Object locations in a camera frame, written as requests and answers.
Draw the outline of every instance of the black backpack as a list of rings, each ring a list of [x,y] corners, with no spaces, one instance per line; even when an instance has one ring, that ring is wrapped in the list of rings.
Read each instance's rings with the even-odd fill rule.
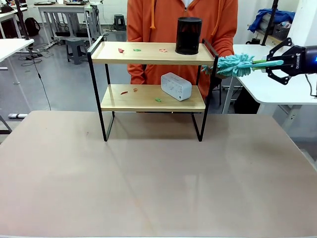
[[[29,17],[25,20],[25,27],[29,33],[29,36],[38,35],[41,29],[39,23],[32,17]]]

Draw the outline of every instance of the black cylinder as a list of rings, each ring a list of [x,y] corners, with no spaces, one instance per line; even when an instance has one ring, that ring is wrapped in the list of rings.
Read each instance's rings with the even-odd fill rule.
[[[180,17],[175,51],[182,55],[198,54],[203,21],[197,17]]]

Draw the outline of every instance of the robotic arm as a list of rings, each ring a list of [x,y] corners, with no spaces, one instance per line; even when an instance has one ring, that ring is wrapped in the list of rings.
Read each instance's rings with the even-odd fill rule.
[[[291,47],[281,56],[274,54],[282,47]],[[291,38],[287,38],[278,46],[273,48],[266,57],[266,61],[283,60],[284,64],[279,66],[266,67],[265,71],[268,76],[275,81],[287,85],[288,81],[299,74],[317,73],[317,46],[300,47],[294,46]],[[274,70],[280,69],[287,73],[286,77],[278,77],[273,73]]]

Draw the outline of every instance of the white pillar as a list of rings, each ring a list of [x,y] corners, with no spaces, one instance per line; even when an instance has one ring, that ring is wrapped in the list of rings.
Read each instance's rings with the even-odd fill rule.
[[[317,0],[300,0],[288,34],[295,45],[317,45]]]

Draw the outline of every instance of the stool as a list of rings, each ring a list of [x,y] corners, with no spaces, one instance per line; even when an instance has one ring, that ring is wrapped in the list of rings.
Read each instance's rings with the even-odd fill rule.
[[[123,15],[121,14],[114,15],[114,28],[117,31],[125,31],[127,29]]]
[[[82,52],[80,47],[83,46],[85,52]],[[66,40],[67,61],[74,60],[74,64],[80,64],[80,60],[87,58],[87,50],[83,40],[70,38]]]

